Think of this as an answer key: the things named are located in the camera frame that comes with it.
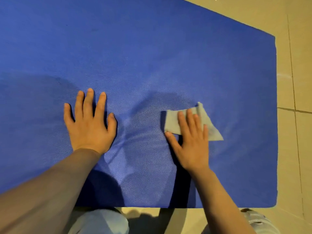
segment blue leather surface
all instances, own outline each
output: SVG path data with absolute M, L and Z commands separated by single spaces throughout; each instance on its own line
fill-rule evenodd
M 235 203 L 275 205 L 273 36 L 183 0 L 1 0 L 0 29 L 1 193 L 71 153 L 63 103 L 92 87 L 118 134 L 78 205 L 201 207 L 160 128 L 162 111 L 198 101 Z

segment finger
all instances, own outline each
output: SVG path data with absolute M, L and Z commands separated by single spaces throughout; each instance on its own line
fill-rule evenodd
M 188 121 L 189 130 L 190 130 L 191 135 L 192 136 L 197 135 L 197 130 L 196 130 L 196 126 L 195 126 L 193 112 L 191 109 L 188 109 L 186 111 L 186 120 Z
M 197 134 L 199 135 L 200 138 L 202 138 L 203 133 L 202 133 L 202 129 L 201 129 L 201 121 L 200 121 L 200 118 L 197 114 L 194 114 L 194 121 L 195 121 Z
M 83 99 L 84 99 L 84 92 L 78 91 L 77 98 L 76 98 L 76 104 L 75 104 L 75 120 L 82 120 L 83 118 Z
M 185 116 L 183 114 L 183 112 L 178 112 L 177 114 L 177 118 L 178 118 L 178 122 L 180 125 L 180 129 L 181 129 L 181 134 L 183 137 L 188 137 L 190 136 L 190 130 L 188 128 L 188 124 L 186 122 Z
M 89 88 L 87 92 L 87 96 L 83 102 L 83 118 L 84 119 L 91 119 L 93 118 L 93 109 L 92 109 L 92 102 L 93 102 L 94 91 L 93 89 Z
M 208 137 L 208 126 L 206 124 L 204 125 L 204 132 L 202 134 L 203 134 L 204 140 L 208 141 L 209 140 L 209 137 Z
M 106 101 L 106 94 L 102 92 L 99 96 L 98 103 L 96 105 L 96 112 L 94 113 L 94 118 L 96 120 L 100 120 L 104 122 L 104 111 L 105 111 L 105 101 Z
M 174 135 L 171 132 L 166 131 L 165 136 L 169 144 L 171 145 L 172 149 L 174 150 L 174 153 L 178 156 L 179 152 L 182 149 L 181 145 L 179 145 L 177 139 L 174 137 Z
M 114 113 L 110 113 L 107 117 L 107 131 L 111 135 L 111 138 L 114 139 L 116 136 L 117 129 L 117 120 L 114 116 Z
M 64 122 L 67 130 L 74 124 L 74 120 L 71 117 L 71 106 L 67 103 L 64 104 Z

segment beige floor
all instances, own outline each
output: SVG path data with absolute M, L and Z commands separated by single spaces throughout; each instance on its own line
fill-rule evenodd
M 257 210 L 281 233 L 312 233 L 312 0 L 187 1 L 276 37 L 279 193 L 276 207 Z M 151 208 L 122 211 L 150 219 L 159 213 Z M 202 209 L 178 209 L 166 233 L 201 233 L 206 223 Z

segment hand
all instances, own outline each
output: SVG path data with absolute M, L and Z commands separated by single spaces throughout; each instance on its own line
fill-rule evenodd
M 71 117 L 71 107 L 64 104 L 64 121 L 69 132 L 73 150 L 93 149 L 102 155 L 107 152 L 115 138 L 117 121 L 113 113 L 108 115 L 107 129 L 104 125 L 104 110 L 106 94 L 104 92 L 99 96 L 96 111 L 93 117 L 94 91 L 88 89 L 87 96 L 84 99 L 84 93 L 78 92 L 75 105 L 75 122 Z
M 187 121 L 182 112 L 178 112 L 178 121 L 183 136 L 183 144 L 179 145 L 174 135 L 165 132 L 166 138 L 184 169 L 191 175 L 209 169 L 208 165 L 208 128 L 201 129 L 200 118 L 187 110 Z

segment cleaning cloth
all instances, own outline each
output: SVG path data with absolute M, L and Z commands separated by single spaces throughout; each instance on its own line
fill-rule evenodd
M 186 110 L 177 110 L 177 111 L 172 111 L 172 110 L 167 110 L 166 114 L 166 122 L 165 122 L 165 131 L 169 131 L 174 134 L 181 135 L 181 130 L 179 126 L 179 122 L 177 120 L 177 113 L 179 111 L 182 111 L 184 116 L 186 117 Z M 191 108 L 193 114 L 197 114 L 201 120 L 202 124 L 202 129 L 204 127 L 204 124 L 208 126 L 208 131 L 209 131 L 209 141 L 216 141 L 216 140 L 223 140 L 222 135 L 220 132 L 217 130 L 217 128 L 214 127 L 213 123 L 211 122 L 209 116 L 207 115 L 202 103 L 198 102 L 197 107 Z

